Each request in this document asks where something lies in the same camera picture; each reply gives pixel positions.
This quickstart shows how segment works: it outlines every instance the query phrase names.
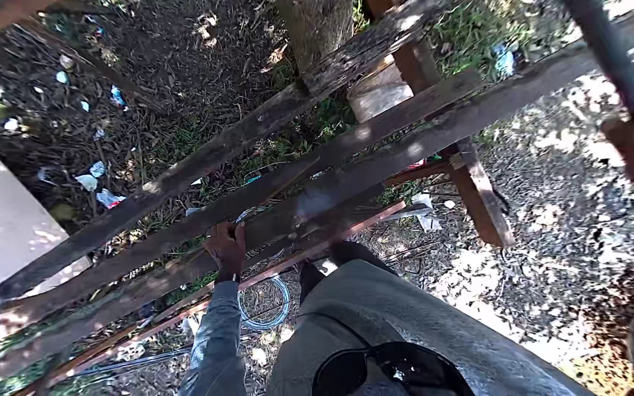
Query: wooden frame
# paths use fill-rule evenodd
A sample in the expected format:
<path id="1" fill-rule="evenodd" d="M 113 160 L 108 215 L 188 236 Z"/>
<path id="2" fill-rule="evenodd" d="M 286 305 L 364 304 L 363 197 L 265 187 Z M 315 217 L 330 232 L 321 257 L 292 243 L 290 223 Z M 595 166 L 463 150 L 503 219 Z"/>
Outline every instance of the wooden frame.
<path id="1" fill-rule="evenodd" d="M 442 1 L 436 0 L 410 0 L 406 4 L 391 8 L 383 20 L 365 34 L 350 40 L 343 48 L 330 54 L 315 67 L 305 72 L 300 82 L 287 87 L 283 92 L 269 99 L 244 120 L 208 142 L 178 164 L 177 167 L 164 173 L 158 180 L 146 184 L 140 191 L 134 193 L 132 197 L 119 205 L 118 208 L 110 211 L 108 215 L 103 216 L 95 224 L 75 234 L 59 248 L 55 248 L 39 260 L 32 262 L 19 274 L 0 284 L 0 305 L 7 302 L 7 299 L 17 297 L 25 292 L 30 285 L 45 278 L 47 274 L 55 272 L 72 260 L 101 245 L 106 238 L 128 226 L 151 210 L 157 203 L 166 197 L 177 194 L 197 177 L 207 174 L 217 165 L 232 158 L 255 139 L 275 131 L 293 116 L 329 95 L 339 85 L 366 70 L 385 54 L 390 54 L 407 45 L 410 50 L 404 50 L 402 53 L 417 59 L 422 54 L 421 51 L 418 52 L 418 49 L 413 47 L 414 44 L 407 42 L 418 35 L 422 24 L 437 13 L 441 4 Z M 403 28 L 405 21 L 415 21 L 415 23 Z M 634 11 L 620 17 L 617 27 L 627 39 L 628 44 L 634 45 Z M 420 62 L 417 65 L 422 67 L 422 71 L 425 73 L 423 64 Z M 343 144 L 346 148 L 339 150 L 338 154 L 331 154 L 331 151 L 325 148 L 322 151 L 316 151 L 318 154 L 310 154 L 300 158 L 252 183 L 255 184 L 253 187 L 249 187 L 252 185 L 249 184 L 245 190 L 241 189 L 236 195 L 232 194 L 216 203 L 217 205 L 225 205 L 226 202 L 229 202 L 228 200 L 235 199 L 238 204 L 236 209 L 233 209 L 234 206 L 232 206 L 231 211 L 228 212 L 218 210 L 212 212 L 215 209 L 204 213 L 199 212 L 202 214 L 197 215 L 193 220 L 204 219 L 205 223 L 194 227 L 188 225 L 190 220 L 182 223 L 182 226 L 161 234 L 160 237 L 154 239 L 153 243 L 139 244 L 139 246 L 128 249 L 130 253 L 123 256 L 125 257 L 123 260 L 119 258 L 119 263 L 128 263 L 129 261 L 126 260 L 134 257 L 134 254 L 138 254 L 138 257 L 142 258 L 156 257 L 162 254 L 162 250 L 167 248 L 169 244 L 178 244 L 184 239 L 192 238 L 212 224 L 233 216 L 235 211 L 240 212 L 247 206 L 253 206 L 250 203 L 245 204 L 253 202 L 251 199 L 254 198 L 250 199 L 249 195 L 253 196 L 256 192 L 263 192 L 257 194 L 258 197 L 255 199 L 270 197 L 295 180 L 309 176 L 327 166 L 338 166 L 340 161 L 353 152 L 387 137 L 401 126 L 427 118 L 432 114 L 445 113 L 437 123 L 430 122 L 422 125 L 402 139 L 375 150 L 343 169 L 337 169 L 315 180 L 310 180 L 306 184 L 304 192 L 299 196 L 281 202 L 272 209 L 247 221 L 248 248 L 260 248 L 266 243 L 276 240 L 280 241 L 278 243 L 289 244 L 294 240 L 293 235 L 309 234 L 310 227 L 313 225 L 312 218 L 342 205 L 343 202 L 355 199 L 359 194 L 372 193 L 374 187 L 376 190 L 383 188 L 383 185 L 380 184 L 383 180 L 399 173 L 414 161 L 441 151 L 463 139 L 465 144 L 465 139 L 469 135 L 593 70 L 596 66 L 594 58 L 586 50 L 584 42 L 577 41 L 550 57 L 534 63 L 519 75 L 458 103 L 458 106 L 453 106 L 452 103 L 465 95 L 453 95 L 451 90 L 445 91 L 443 87 L 447 84 L 451 87 L 453 82 L 458 81 L 467 87 L 464 91 L 471 92 L 478 86 L 471 85 L 471 81 L 462 76 L 442 81 L 439 85 L 427 88 L 409 101 L 394 107 L 390 113 L 386 111 L 381 118 L 376 117 L 374 122 L 366 123 L 365 127 L 355 129 L 344 135 L 344 138 L 339 137 L 338 140 L 335 140 L 339 143 L 335 144 Z M 411 79 L 413 85 L 421 84 L 423 81 L 427 81 L 427 76 L 422 73 Z M 434 98 L 438 102 L 421 102 L 424 97 Z M 378 128 L 383 120 L 391 120 L 392 123 L 387 128 Z M 476 158 L 473 152 L 470 148 L 462 148 L 461 144 L 459 143 L 457 149 L 459 154 L 462 156 L 473 155 L 473 158 L 469 160 L 464 158 L 464 163 L 475 164 Z M 454 156 L 456 153 L 449 156 L 446 166 L 451 166 Z M 441 168 L 437 165 L 429 171 L 441 171 Z M 466 174 L 462 175 L 462 179 L 474 182 L 475 184 L 471 186 L 472 191 L 477 192 L 476 194 L 482 197 L 481 190 L 485 189 L 485 184 L 480 183 L 481 178 L 476 175 L 478 171 L 474 166 L 467 166 L 465 172 Z M 449 173 L 452 175 L 452 179 L 457 177 L 452 171 Z M 489 202 L 486 202 L 485 199 L 482 199 L 480 203 L 475 203 L 490 214 L 492 209 L 488 207 L 488 204 Z M 470 203 L 467 203 L 467 207 L 471 211 Z M 494 229 L 492 232 L 501 235 L 501 229 Z M 22 300 L 16 303 L 13 310 L 4 313 L 1 313 L 0 310 L 0 314 L 21 316 L 27 312 L 26 309 L 29 310 L 29 313 L 33 312 L 32 307 L 34 307 L 39 311 L 36 315 L 31 315 L 31 319 L 25 322 L 28 324 L 36 321 L 65 304 L 65 302 L 53 301 L 51 296 L 59 296 L 69 293 L 71 290 L 85 293 L 100 283 L 114 281 L 121 270 L 117 272 L 110 270 L 110 262 L 112 261 L 108 260 L 106 265 L 98 265 L 95 272 L 90 272 L 94 276 L 87 275 L 85 278 L 81 278 L 83 281 L 78 283 L 74 283 L 73 279 L 55 289 L 54 291 L 57 290 L 57 292 L 54 294 L 41 294 L 37 300 Z M 75 340 L 103 328 L 120 316 L 139 309 L 147 302 L 172 291 L 191 278 L 215 269 L 215 267 L 214 261 L 204 251 L 197 250 L 182 255 L 164 268 L 159 268 L 150 274 L 123 284 L 118 290 L 93 301 L 84 310 L 75 312 L 62 320 L 54 329 L 1 355 L 0 378 L 14 374 L 36 359 L 61 351 Z M 69 301 L 68 296 L 65 296 L 64 301 Z"/>

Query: leg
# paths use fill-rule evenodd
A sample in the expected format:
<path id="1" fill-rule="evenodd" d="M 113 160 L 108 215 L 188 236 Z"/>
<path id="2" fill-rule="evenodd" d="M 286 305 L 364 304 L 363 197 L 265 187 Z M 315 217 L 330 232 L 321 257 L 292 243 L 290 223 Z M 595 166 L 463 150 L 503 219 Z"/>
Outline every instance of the leg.
<path id="1" fill-rule="evenodd" d="M 317 267 L 309 261 L 303 261 L 297 264 L 300 276 L 300 305 L 307 298 L 312 289 L 325 278 Z"/>
<path id="2" fill-rule="evenodd" d="M 329 247 L 330 258 L 334 262 L 334 264 L 341 266 L 343 264 L 348 263 L 351 260 L 361 259 L 375 265 L 385 271 L 390 272 L 391 274 L 398 276 L 388 265 L 385 265 L 380 258 L 376 257 L 375 254 L 368 250 L 367 247 L 363 246 L 360 243 L 350 242 L 350 241 L 341 241 Z"/>

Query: green grass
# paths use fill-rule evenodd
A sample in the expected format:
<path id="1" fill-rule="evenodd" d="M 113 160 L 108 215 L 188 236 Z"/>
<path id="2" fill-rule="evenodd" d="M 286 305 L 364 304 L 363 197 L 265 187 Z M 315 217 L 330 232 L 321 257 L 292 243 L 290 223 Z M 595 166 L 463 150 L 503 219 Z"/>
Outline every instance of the green grass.
<path id="1" fill-rule="evenodd" d="M 529 25 L 511 17 L 492 11 L 484 1 L 458 5 L 444 13 L 428 34 L 442 76 L 477 67 L 489 79 L 499 79 L 493 46 L 520 46 L 532 37 Z"/>

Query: finger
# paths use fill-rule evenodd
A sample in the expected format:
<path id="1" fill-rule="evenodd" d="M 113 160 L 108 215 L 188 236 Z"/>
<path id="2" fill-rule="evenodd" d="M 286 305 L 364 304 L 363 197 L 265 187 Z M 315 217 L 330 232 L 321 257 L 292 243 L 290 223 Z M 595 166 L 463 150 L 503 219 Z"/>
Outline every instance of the finger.
<path id="1" fill-rule="evenodd" d="M 246 250 L 246 223 L 243 221 L 237 225 L 234 230 L 236 243 L 245 251 Z"/>
<path id="2" fill-rule="evenodd" d="M 621 155 L 626 156 L 633 149 L 634 125 L 630 122 L 625 122 L 620 118 L 612 118 L 601 124 L 601 132 Z"/>
<path id="3" fill-rule="evenodd" d="M 230 224 L 226 221 L 217 224 L 217 236 L 220 238 L 229 238 L 229 227 Z"/>

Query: wooden post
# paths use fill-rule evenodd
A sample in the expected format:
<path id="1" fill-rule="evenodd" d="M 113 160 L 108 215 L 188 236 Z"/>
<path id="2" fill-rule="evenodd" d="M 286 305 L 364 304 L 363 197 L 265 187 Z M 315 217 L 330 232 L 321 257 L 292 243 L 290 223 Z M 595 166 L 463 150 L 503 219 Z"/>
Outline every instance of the wooden post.
<path id="1" fill-rule="evenodd" d="M 395 6 L 397 0 L 368 0 L 376 18 Z M 425 41 L 410 42 L 393 53 L 400 76 L 417 94 L 440 81 L 435 59 Z M 443 156 L 451 163 L 458 155 L 456 167 L 449 164 L 448 172 L 462 196 L 478 234 L 484 242 L 506 248 L 513 245 L 510 227 L 503 217 L 498 200 L 493 194 L 490 180 L 486 176 L 476 150 L 469 137 L 444 150 Z"/>

